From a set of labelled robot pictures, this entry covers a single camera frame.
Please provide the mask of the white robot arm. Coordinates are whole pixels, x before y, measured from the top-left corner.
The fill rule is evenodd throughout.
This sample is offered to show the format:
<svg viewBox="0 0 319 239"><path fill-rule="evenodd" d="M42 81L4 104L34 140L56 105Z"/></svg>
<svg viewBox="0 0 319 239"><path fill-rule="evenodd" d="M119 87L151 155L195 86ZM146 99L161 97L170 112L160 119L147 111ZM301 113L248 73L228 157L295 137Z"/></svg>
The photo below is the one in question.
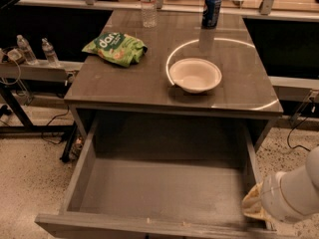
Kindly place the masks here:
<svg viewBox="0 0 319 239"><path fill-rule="evenodd" d="M279 171L255 184L243 198L245 216L284 223L297 223L319 213L319 147L312 149L305 164Z"/></svg>

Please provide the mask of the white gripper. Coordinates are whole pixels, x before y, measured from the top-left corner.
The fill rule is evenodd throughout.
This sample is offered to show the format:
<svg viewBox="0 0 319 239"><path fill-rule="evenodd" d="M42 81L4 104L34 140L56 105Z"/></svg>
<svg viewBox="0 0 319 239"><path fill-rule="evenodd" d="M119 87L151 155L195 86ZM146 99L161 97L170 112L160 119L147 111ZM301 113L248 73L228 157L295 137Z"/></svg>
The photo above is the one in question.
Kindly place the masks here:
<svg viewBox="0 0 319 239"><path fill-rule="evenodd" d="M270 222L271 217L284 223L297 223L307 215L301 204L301 191L279 171L256 183L241 202L244 216Z"/></svg>

